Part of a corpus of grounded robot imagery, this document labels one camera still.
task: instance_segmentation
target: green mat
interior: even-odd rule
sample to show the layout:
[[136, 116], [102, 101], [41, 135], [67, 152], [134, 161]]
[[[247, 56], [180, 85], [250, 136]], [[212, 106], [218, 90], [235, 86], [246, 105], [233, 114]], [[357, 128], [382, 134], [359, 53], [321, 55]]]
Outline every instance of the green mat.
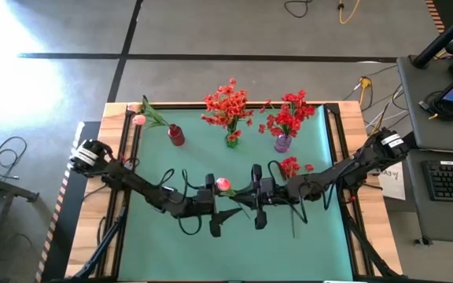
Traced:
[[[274, 151], [274, 137], [258, 133], [258, 125], [265, 123], [271, 110], [255, 114], [252, 127], [245, 124], [239, 127], [243, 132], [235, 149], [226, 147], [224, 129], [209, 126], [200, 119], [204, 110], [160, 112], [167, 121], [183, 129], [186, 142], [174, 147], [164, 127], [142, 132], [137, 173], [154, 184], [169, 168], [174, 168], [176, 174], [165, 185], [182, 191], [182, 169], [188, 170], [192, 185], [203, 184], [205, 175], [213, 173], [215, 178], [231, 180], [233, 189], [242, 189], [249, 184], [253, 164], [262, 165], [264, 177], [269, 176], [270, 160], [282, 161], [287, 156], [296, 156], [302, 167], [313, 164], [315, 172], [332, 165], [323, 107], [304, 121], [285, 154]], [[189, 195], [192, 194], [195, 191], [189, 190]], [[250, 220], [239, 212], [222, 225], [222, 236], [214, 238], [209, 233], [209, 216], [203, 216], [202, 230], [197, 235], [188, 236], [179, 229], [176, 219], [154, 211], [144, 197], [133, 192], [119, 280], [351, 281], [340, 208], [337, 198], [332, 200], [328, 211], [324, 211], [321, 200], [305, 202], [309, 223], [305, 225], [295, 217], [296, 238], [292, 235], [287, 206], [265, 207], [268, 224], [263, 230], [255, 230], [256, 213], [246, 208]], [[238, 207], [225, 197], [217, 197], [216, 201], [219, 211]], [[190, 232], [197, 228], [196, 218], [182, 222]]]

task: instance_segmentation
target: pink tulip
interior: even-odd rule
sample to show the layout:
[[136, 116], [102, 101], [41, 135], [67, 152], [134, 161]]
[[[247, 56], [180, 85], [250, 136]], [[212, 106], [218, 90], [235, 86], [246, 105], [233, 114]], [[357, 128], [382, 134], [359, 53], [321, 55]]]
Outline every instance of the pink tulip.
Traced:
[[216, 180], [216, 185], [218, 186], [218, 189], [222, 192], [229, 191], [230, 187], [232, 186], [230, 180], [228, 180], [227, 178], [218, 178]]
[[142, 114], [136, 115], [136, 116], [134, 116], [134, 118], [132, 118], [132, 123], [134, 125], [142, 126], [146, 123], [146, 117]]
[[142, 104], [141, 103], [129, 103], [127, 105], [127, 110], [130, 110], [132, 112], [140, 113], [142, 110]]

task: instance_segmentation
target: wooden table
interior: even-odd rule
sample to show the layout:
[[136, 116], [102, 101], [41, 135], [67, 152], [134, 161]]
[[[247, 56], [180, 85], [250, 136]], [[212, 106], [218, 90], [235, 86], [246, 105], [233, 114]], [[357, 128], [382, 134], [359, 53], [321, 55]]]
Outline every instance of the wooden table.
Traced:
[[[309, 103], [322, 104], [323, 101]], [[350, 154], [353, 154], [366, 141], [366, 131], [363, 123], [363, 116], [359, 104], [355, 101], [327, 101], [326, 103], [338, 103], [341, 111], [342, 124], [345, 132]], [[105, 106], [104, 115], [101, 121], [98, 140], [110, 145], [114, 155], [118, 153], [120, 135], [123, 126], [124, 113], [127, 104], [125, 103], [108, 103]], [[337, 149], [338, 159], [341, 160], [341, 151], [338, 143], [337, 130], [332, 121], [332, 131]], [[131, 141], [133, 137], [133, 128], [130, 130], [127, 140], [127, 151], [125, 156], [129, 156], [131, 151]], [[373, 185], [378, 184], [377, 178], [369, 178], [368, 182]], [[85, 193], [89, 193], [101, 186], [99, 178], [89, 180]], [[80, 212], [78, 226], [72, 245], [71, 255], [69, 256], [68, 269], [66, 275], [75, 274], [81, 269], [83, 264], [91, 257], [97, 246], [96, 234], [99, 221], [105, 216], [110, 190], [103, 190], [95, 193], [83, 202]], [[119, 205], [121, 202], [121, 193], [118, 197]], [[359, 202], [363, 213], [364, 226], [369, 241], [375, 247], [377, 252], [384, 261], [397, 273], [401, 274], [401, 265], [396, 251], [394, 239], [392, 237], [391, 226], [387, 211], [385, 210], [384, 198], [379, 189], [372, 189], [364, 186], [359, 191]], [[108, 250], [108, 260], [105, 266], [105, 272], [109, 273], [112, 266], [112, 252], [114, 250], [115, 239]], [[363, 255], [357, 242], [355, 242], [355, 253], [359, 265], [359, 271], [364, 274], [364, 265], [362, 264]]]

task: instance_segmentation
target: keyboard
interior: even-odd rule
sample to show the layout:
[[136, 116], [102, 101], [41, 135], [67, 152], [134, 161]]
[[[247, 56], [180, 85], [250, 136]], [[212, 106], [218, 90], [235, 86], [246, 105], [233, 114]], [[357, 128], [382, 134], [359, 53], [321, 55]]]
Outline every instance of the keyboard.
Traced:
[[422, 170], [431, 200], [453, 201], [453, 162], [425, 161]]

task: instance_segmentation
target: glass vase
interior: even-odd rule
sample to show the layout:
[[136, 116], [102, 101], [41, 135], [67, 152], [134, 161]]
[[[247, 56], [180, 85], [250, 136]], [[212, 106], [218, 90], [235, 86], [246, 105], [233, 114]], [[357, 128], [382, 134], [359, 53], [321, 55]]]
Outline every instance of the glass vase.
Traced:
[[289, 150], [289, 147], [291, 146], [291, 141], [292, 141], [291, 136], [288, 136], [285, 134], [280, 134], [275, 139], [275, 144], [274, 144], [275, 151], [278, 153], [287, 152]]
[[230, 141], [228, 137], [230, 137], [231, 134], [226, 134], [225, 136], [225, 142], [226, 146], [228, 146], [231, 149], [234, 149], [238, 144], [239, 144], [239, 139], [235, 138], [233, 141]]

